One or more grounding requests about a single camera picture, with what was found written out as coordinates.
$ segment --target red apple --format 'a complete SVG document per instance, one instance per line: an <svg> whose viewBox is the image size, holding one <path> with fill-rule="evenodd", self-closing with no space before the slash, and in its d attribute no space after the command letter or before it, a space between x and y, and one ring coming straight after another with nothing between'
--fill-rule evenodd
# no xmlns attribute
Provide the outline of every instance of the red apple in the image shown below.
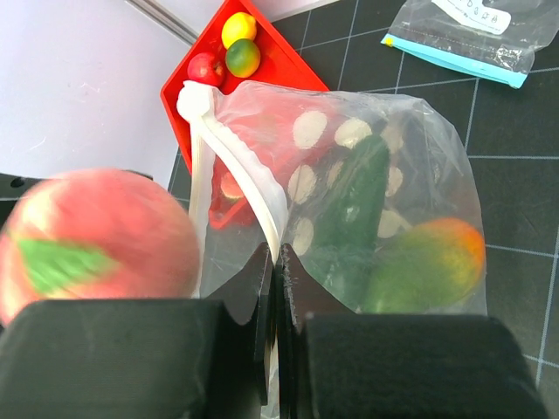
<svg viewBox="0 0 559 419"><path fill-rule="evenodd" d="M220 87L225 78L224 63L211 52L196 55L188 67L189 79L205 85Z"/></svg>

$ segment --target metal rod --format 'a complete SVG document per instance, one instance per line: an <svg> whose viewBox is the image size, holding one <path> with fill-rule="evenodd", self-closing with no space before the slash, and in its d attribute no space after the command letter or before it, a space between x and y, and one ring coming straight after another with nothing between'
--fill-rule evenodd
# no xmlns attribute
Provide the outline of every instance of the metal rod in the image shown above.
<svg viewBox="0 0 559 419"><path fill-rule="evenodd" d="M158 2L153 0L126 0L126 3L134 6L188 45L193 45L196 42L198 35Z"/></svg>

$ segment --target green leaf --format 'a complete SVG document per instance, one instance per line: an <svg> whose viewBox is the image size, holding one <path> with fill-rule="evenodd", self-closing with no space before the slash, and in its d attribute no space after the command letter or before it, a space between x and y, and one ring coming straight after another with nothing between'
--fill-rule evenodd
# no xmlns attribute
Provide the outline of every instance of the green leaf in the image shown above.
<svg viewBox="0 0 559 419"><path fill-rule="evenodd" d="M115 265L102 249L93 246L19 238L17 247L31 285L42 294L91 282Z"/></svg>

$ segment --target lime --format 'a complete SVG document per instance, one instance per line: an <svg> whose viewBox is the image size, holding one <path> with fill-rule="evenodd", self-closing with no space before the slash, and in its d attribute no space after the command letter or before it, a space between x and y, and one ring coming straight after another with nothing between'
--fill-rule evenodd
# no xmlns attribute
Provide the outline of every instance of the lime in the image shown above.
<svg viewBox="0 0 559 419"><path fill-rule="evenodd" d="M250 39L239 39L225 55L227 69L235 77L251 77L260 65L260 50Z"/></svg>

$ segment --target cucumber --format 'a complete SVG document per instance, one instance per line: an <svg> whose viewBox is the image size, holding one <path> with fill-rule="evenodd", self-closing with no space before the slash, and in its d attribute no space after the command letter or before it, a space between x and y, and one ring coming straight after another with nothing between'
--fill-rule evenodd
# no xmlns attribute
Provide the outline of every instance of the cucumber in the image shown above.
<svg viewBox="0 0 559 419"><path fill-rule="evenodd" d="M389 166L390 152L379 135L355 144L314 221L312 243L301 258L308 273L353 310L369 286Z"/></svg>

